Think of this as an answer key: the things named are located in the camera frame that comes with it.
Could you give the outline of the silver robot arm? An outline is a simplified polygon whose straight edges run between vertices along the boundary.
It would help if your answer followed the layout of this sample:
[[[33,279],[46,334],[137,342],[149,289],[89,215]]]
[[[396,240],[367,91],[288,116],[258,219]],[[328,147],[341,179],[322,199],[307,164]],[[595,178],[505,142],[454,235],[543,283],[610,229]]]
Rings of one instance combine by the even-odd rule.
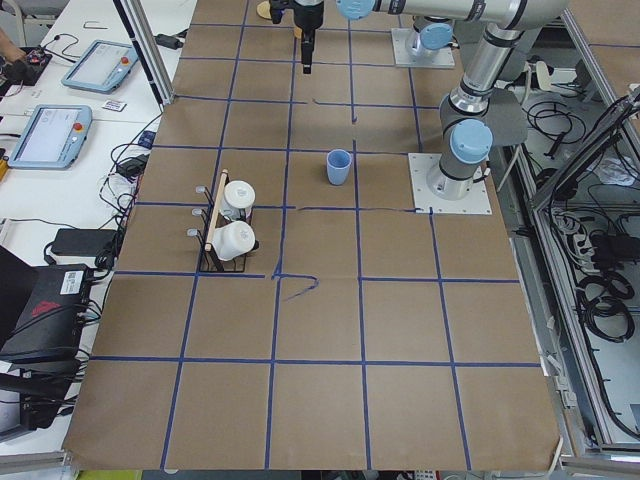
[[[414,58],[434,55],[453,40],[453,21],[434,16],[413,16],[413,30],[407,40],[408,52]]]
[[[402,13],[486,24],[482,38],[457,87],[440,105],[443,152],[427,174],[437,196],[459,200],[466,196],[473,176],[493,145],[493,133],[482,117],[496,80],[522,35],[559,16],[566,1],[338,1],[336,8],[349,20],[372,12]]]

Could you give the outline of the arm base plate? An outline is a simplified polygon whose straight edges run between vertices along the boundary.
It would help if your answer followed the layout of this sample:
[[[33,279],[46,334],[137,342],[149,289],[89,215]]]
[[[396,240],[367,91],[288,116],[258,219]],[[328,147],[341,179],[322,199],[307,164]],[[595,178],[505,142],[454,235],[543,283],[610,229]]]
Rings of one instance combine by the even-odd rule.
[[[453,28],[449,24],[431,24],[391,30],[395,65],[407,68],[453,69],[454,57],[449,44]]]
[[[480,166],[467,180],[452,180],[440,170],[439,153],[410,153],[409,171],[418,213],[491,215],[485,177]]]

